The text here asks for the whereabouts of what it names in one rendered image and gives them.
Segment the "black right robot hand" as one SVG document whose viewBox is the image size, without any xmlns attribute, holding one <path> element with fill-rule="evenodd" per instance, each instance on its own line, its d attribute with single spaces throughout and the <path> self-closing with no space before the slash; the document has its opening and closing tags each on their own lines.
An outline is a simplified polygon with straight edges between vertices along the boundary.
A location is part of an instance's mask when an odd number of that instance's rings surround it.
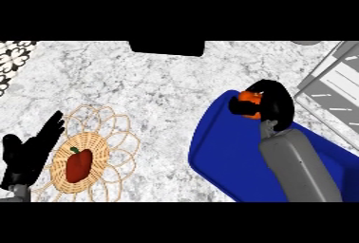
<svg viewBox="0 0 359 243">
<path fill-rule="evenodd" d="M 293 117 L 293 104 L 283 85 L 271 80 L 257 81 L 243 91 L 262 94 L 261 103 L 251 104 L 237 100 L 237 95 L 228 101 L 228 110 L 234 115 L 254 115 L 261 113 L 259 121 L 276 121 L 273 130 L 276 132 L 289 128 Z"/>
</svg>

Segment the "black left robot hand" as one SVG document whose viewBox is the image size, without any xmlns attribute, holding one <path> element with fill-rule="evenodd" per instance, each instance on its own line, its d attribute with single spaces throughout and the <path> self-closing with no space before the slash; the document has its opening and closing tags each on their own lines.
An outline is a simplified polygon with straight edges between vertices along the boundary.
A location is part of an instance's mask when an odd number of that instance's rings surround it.
<svg viewBox="0 0 359 243">
<path fill-rule="evenodd" d="M 2 137 L 2 161 L 7 164 L 0 188 L 16 184 L 30 186 L 39 176 L 48 153 L 64 131 L 63 113 L 56 111 L 35 137 L 25 142 L 14 134 Z"/>
</svg>

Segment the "wicker tiered basket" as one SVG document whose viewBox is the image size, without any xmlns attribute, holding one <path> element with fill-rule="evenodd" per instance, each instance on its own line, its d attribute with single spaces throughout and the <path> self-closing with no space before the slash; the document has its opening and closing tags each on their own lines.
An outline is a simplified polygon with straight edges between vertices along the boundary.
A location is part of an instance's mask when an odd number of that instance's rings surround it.
<svg viewBox="0 0 359 243">
<path fill-rule="evenodd" d="M 78 105 L 64 115 L 64 133 L 32 199 L 118 202 L 124 181 L 135 169 L 138 147 L 128 115 L 118 114 L 110 106 Z"/>
</svg>

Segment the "grey dish rack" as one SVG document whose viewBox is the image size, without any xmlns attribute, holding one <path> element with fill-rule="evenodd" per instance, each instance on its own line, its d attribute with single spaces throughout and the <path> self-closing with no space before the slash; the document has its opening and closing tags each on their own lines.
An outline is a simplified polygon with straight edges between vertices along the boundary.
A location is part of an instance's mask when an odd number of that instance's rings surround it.
<svg viewBox="0 0 359 243">
<path fill-rule="evenodd" d="M 341 41 L 302 82 L 293 100 L 359 151 L 359 41 Z"/>
</svg>

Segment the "black rectangular appliance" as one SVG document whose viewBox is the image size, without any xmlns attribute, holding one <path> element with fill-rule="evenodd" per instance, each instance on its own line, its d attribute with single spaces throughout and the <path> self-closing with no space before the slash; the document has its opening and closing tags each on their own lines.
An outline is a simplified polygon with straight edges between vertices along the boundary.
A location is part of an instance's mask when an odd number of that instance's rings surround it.
<svg viewBox="0 0 359 243">
<path fill-rule="evenodd" d="M 153 54 L 200 57 L 205 51 L 203 41 L 129 41 L 128 45 L 134 52 Z"/>
</svg>

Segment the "red bell pepper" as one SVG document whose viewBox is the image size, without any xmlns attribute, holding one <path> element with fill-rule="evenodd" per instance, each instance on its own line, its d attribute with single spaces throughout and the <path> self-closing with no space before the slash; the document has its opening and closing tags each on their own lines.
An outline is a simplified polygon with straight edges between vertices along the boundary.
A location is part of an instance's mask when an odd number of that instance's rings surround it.
<svg viewBox="0 0 359 243">
<path fill-rule="evenodd" d="M 79 151 L 75 147 L 70 147 L 72 155 L 66 162 L 66 181 L 69 183 L 76 183 L 82 180 L 91 170 L 93 164 L 93 152 L 90 149 Z"/>
</svg>

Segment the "blue tray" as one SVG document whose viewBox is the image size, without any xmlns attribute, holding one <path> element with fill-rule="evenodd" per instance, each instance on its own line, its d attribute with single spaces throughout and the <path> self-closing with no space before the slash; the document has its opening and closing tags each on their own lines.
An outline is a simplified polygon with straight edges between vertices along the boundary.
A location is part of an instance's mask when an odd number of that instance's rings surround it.
<svg viewBox="0 0 359 243">
<path fill-rule="evenodd" d="M 211 103 L 192 137 L 187 162 L 194 172 L 240 202 L 283 202 L 285 193 L 262 161 L 258 149 L 259 122 L 230 113 L 225 91 Z M 299 124 L 298 129 L 314 147 L 341 191 L 342 201 L 359 202 L 359 156 Z"/>
</svg>

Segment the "black white patterned cloth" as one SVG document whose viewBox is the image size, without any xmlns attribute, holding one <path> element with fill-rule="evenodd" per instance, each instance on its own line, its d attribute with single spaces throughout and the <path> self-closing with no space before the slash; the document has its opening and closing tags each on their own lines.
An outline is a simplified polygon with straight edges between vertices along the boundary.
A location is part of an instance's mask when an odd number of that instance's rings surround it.
<svg viewBox="0 0 359 243">
<path fill-rule="evenodd" d="M 30 58 L 36 41 L 0 41 L 0 97 L 10 86 L 19 68 Z"/>
</svg>

